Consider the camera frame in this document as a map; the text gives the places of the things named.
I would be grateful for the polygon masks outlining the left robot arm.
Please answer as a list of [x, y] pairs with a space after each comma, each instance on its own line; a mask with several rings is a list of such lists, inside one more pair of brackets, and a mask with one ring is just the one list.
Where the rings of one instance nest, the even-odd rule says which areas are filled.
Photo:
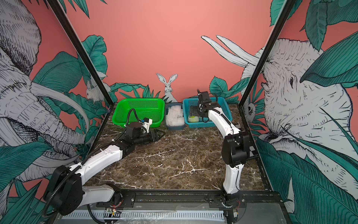
[[151, 117], [140, 119], [136, 109], [129, 110], [127, 118], [135, 116], [135, 121], [126, 121], [124, 131], [105, 149], [92, 153], [82, 162], [70, 167], [55, 169], [43, 195], [46, 202], [41, 217], [49, 218], [56, 214], [63, 216], [72, 213], [78, 207], [92, 203], [109, 202], [115, 190], [103, 185], [98, 188], [85, 188], [84, 185], [97, 173], [130, 155], [137, 146], [157, 142], [161, 139], [158, 130], [151, 130]]

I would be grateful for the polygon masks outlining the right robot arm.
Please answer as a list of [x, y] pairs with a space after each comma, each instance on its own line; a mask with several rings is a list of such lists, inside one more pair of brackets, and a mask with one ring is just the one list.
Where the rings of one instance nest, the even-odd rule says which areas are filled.
[[222, 185], [222, 203], [227, 208], [238, 209], [242, 203], [240, 177], [250, 156], [250, 137], [237, 128], [224, 114], [218, 97], [215, 102], [207, 91], [197, 91], [198, 104], [190, 107], [190, 115], [208, 118], [223, 136], [222, 159], [226, 164], [225, 179]]

